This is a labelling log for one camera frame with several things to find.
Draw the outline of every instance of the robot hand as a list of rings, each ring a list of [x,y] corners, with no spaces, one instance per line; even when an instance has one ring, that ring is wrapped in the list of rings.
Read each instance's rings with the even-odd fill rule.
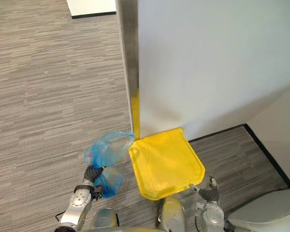
[[[217,182],[212,176],[209,178],[209,186],[211,189],[199,188],[193,184],[189,185],[192,190],[196,191],[207,202],[216,202],[219,204],[219,190]]]
[[[84,180],[81,185],[74,189],[74,194],[70,198],[68,209],[59,220],[59,226],[55,232],[76,232],[80,231],[84,225],[86,214],[91,208],[93,199],[98,200],[102,196],[102,187],[93,186],[94,181],[102,173],[103,168],[92,168],[88,166],[84,173]]]

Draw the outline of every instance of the white wall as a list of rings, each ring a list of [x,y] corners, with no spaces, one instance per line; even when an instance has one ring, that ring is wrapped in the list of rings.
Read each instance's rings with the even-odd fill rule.
[[[141,137],[246,123],[290,85],[290,0],[139,0]]]
[[[115,0],[67,0],[72,16],[116,11]]]
[[[290,90],[248,125],[290,179]]]

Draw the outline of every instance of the metallic robot part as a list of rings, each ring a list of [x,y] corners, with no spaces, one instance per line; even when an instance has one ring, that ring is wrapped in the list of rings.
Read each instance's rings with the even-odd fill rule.
[[[99,229],[115,226],[118,226],[117,217],[115,211],[112,208],[100,209],[95,212],[91,222],[91,228]]]
[[[187,230],[183,207],[179,200],[174,197],[165,198],[159,228],[172,232],[185,232]]]

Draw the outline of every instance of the blue plastic bag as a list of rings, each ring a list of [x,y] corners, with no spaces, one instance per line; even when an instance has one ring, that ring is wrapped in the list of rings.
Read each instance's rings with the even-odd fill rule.
[[[124,176],[119,171],[112,167],[106,167],[93,185],[101,185],[103,188],[102,197],[110,198],[116,195],[123,182]]]
[[[134,142],[134,135],[128,132],[108,131],[84,153],[86,163],[100,168],[114,166],[128,152]]]
[[[98,139],[84,153],[84,160],[94,168],[105,167],[94,185],[103,188],[102,197],[109,198],[116,195],[117,189],[124,182],[124,176],[114,168],[127,153],[134,142],[134,135],[128,132],[109,131]]]

